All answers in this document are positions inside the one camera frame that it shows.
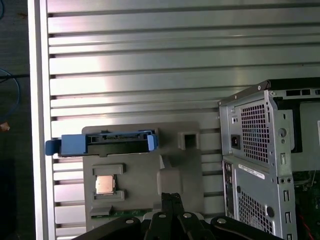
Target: computer motherboard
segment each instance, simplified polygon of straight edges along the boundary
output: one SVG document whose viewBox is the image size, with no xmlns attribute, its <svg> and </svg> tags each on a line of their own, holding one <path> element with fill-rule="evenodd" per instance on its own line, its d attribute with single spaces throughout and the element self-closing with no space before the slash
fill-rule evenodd
<svg viewBox="0 0 320 240">
<path fill-rule="evenodd" d="M 299 240 L 320 240 L 320 172 L 293 174 Z"/>
</svg>

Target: aluminum extrusion panel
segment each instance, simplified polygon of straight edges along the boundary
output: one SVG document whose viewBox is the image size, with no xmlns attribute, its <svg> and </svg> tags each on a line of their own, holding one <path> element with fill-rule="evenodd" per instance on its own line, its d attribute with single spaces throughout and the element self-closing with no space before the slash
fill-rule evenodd
<svg viewBox="0 0 320 240">
<path fill-rule="evenodd" d="M 223 214 L 217 101 L 266 79 L 318 76 L 319 8 L 28 0 L 37 240 L 85 231 L 83 160 L 45 157 L 44 145 L 87 126 L 198 122 L 205 217 Z"/>
</svg>

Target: computer tower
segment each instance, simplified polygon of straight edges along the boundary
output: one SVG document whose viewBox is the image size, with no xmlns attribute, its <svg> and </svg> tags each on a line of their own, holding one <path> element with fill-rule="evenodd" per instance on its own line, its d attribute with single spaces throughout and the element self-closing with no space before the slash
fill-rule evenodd
<svg viewBox="0 0 320 240">
<path fill-rule="evenodd" d="M 266 80 L 218 104 L 226 215 L 285 240 L 320 238 L 320 78 Z"/>
</svg>

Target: green circuit board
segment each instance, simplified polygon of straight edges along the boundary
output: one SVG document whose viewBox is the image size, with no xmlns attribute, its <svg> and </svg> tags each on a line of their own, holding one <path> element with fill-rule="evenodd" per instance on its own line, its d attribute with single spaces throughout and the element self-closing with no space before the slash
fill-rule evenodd
<svg viewBox="0 0 320 240">
<path fill-rule="evenodd" d="M 146 213 L 152 212 L 152 209 L 135 209 L 135 210 L 114 210 L 110 215 L 93 216 L 92 219 L 100 218 L 119 218 L 119 217 L 143 217 Z"/>
<path fill-rule="evenodd" d="M 293 176 L 294 181 L 303 178 L 303 173 Z M 315 174 L 312 185 L 295 187 L 295 201 L 299 240 L 311 239 L 309 232 L 313 239 L 320 240 L 320 173 Z"/>
</svg>

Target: horizontal metal slat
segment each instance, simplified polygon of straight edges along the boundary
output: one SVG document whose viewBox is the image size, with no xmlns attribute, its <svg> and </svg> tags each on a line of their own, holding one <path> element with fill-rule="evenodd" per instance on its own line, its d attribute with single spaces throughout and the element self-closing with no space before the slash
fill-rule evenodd
<svg viewBox="0 0 320 240">
<path fill-rule="evenodd" d="M 220 127 L 217 112 L 206 113 L 182 113 L 182 114 L 164 114 L 164 115 L 141 115 L 141 116 L 122 116 L 108 118 L 77 118 L 68 120 L 58 120 L 51 122 L 52 138 L 60 138 L 61 135 L 79 134 L 87 126 L 108 126 L 125 124 L 152 124 L 152 123 L 170 123 L 170 122 L 199 122 L 201 129 L 217 129 Z"/>
<path fill-rule="evenodd" d="M 220 193 L 224 191 L 224 178 L 222 175 L 204 176 L 202 179 L 205 193 Z"/>
<path fill-rule="evenodd" d="M 56 224 L 82 224 L 85 222 L 85 205 L 55 207 Z"/>
<path fill-rule="evenodd" d="M 221 135 L 220 133 L 200 134 L 200 149 L 202 151 L 220 150 Z"/>
<path fill-rule="evenodd" d="M 225 211 L 223 196 L 210 196 L 204 198 L 204 214 L 223 213 Z M 86 221 L 84 205 L 57 206 L 55 208 L 56 224 L 78 224 Z"/>
<path fill-rule="evenodd" d="M 221 154 L 206 154 L 201 156 L 201 162 L 204 163 L 220 163 L 222 161 Z"/>
<path fill-rule="evenodd" d="M 301 2 L 300 0 L 48 0 L 48 13 L 64 12 L 90 12 L 90 11 L 118 11 L 118 10 L 152 10 L 168 8 L 203 8 L 203 7 L 226 7 L 246 5 L 279 5 L 279 4 L 309 4 L 318 3 L 316 0 Z"/>
<path fill-rule="evenodd" d="M 204 198 L 204 214 L 220 214 L 224 212 L 224 196 L 209 196 Z"/>
<path fill-rule="evenodd" d="M 84 178 L 83 171 L 65 171 L 55 172 L 53 174 L 54 181 L 82 180 Z"/>
<path fill-rule="evenodd" d="M 202 155 L 202 172 L 217 172 L 217 171 L 222 171 L 222 163 L 221 161 L 219 162 L 203 162 L 203 156 Z"/>
<path fill-rule="evenodd" d="M 85 116 L 98 114 L 119 114 L 150 111 L 172 111 L 172 110 L 192 110 L 192 109 L 213 109 L 218 107 L 218 100 L 204 101 L 181 101 L 181 102 L 157 102 L 157 103 L 137 103 L 127 105 L 112 106 L 88 106 L 88 107 L 65 107 L 53 108 L 51 117 L 65 116 Z"/>
<path fill-rule="evenodd" d="M 307 78 L 318 75 L 320 75 L 319 66 L 305 64 L 304 66 L 233 67 L 214 71 L 64 77 L 50 80 L 50 94 L 59 96 L 173 89 L 193 91 L 197 88 L 250 86 L 266 79 Z"/>
<path fill-rule="evenodd" d="M 118 95 L 92 96 L 77 95 L 74 97 L 64 97 L 51 100 L 51 108 L 67 108 L 67 107 L 85 107 L 99 105 L 117 105 L 117 104 L 139 104 L 139 103 L 166 103 L 166 102 L 192 102 L 220 100 L 225 96 L 231 96 L 245 87 L 221 88 L 215 89 L 195 89 L 191 91 L 170 91 L 170 92 L 154 92 L 150 93 L 122 93 Z"/>
<path fill-rule="evenodd" d="M 74 239 L 75 237 L 77 237 L 77 235 L 75 235 L 75 236 L 58 236 L 56 238 L 56 240 L 71 240 L 71 239 Z"/>
<path fill-rule="evenodd" d="M 65 163 L 54 163 L 53 164 L 53 171 L 54 172 L 61 172 L 61 171 L 76 171 L 82 170 L 83 163 L 81 162 L 65 162 Z"/>
<path fill-rule="evenodd" d="M 216 40 L 251 41 L 251 39 L 288 39 L 289 36 L 302 36 L 308 38 L 318 35 L 320 29 L 317 26 L 290 26 L 290 27 L 260 27 L 260 28 L 227 28 L 227 29 L 207 29 L 207 30 L 185 30 L 185 31 L 161 31 L 161 32 L 130 32 L 114 34 L 86 34 L 71 36 L 54 36 L 49 38 L 51 47 L 73 46 L 73 45 L 95 45 L 95 44 L 116 44 L 116 43 L 149 43 L 167 42 L 181 40 Z"/>
<path fill-rule="evenodd" d="M 51 46 L 50 54 L 116 52 L 116 51 L 141 51 L 141 50 L 181 50 L 190 48 L 217 48 L 217 47 L 246 47 L 263 45 L 292 45 L 292 44 L 317 44 L 320 36 L 280 36 L 280 37 L 251 37 L 233 39 L 196 39 L 196 40 L 171 40 L 150 41 L 134 43 L 107 43 L 75 46 Z"/>
<path fill-rule="evenodd" d="M 49 17 L 48 33 L 249 26 L 252 19 L 256 26 L 310 24 L 320 22 L 318 12 L 305 7 Z"/>
<path fill-rule="evenodd" d="M 61 227 L 56 229 L 57 237 L 78 236 L 86 232 L 85 226 L 78 227 Z"/>
<path fill-rule="evenodd" d="M 54 186 L 54 201 L 75 202 L 85 200 L 84 184 L 63 184 Z"/>
<path fill-rule="evenodd" d="M 278 46 L 59 57 L 50 59 L 49 68 L 50 74 L 59 75 L 317 63 L 318 51 L 320 51 L 319 46 Z"/>
</svg>

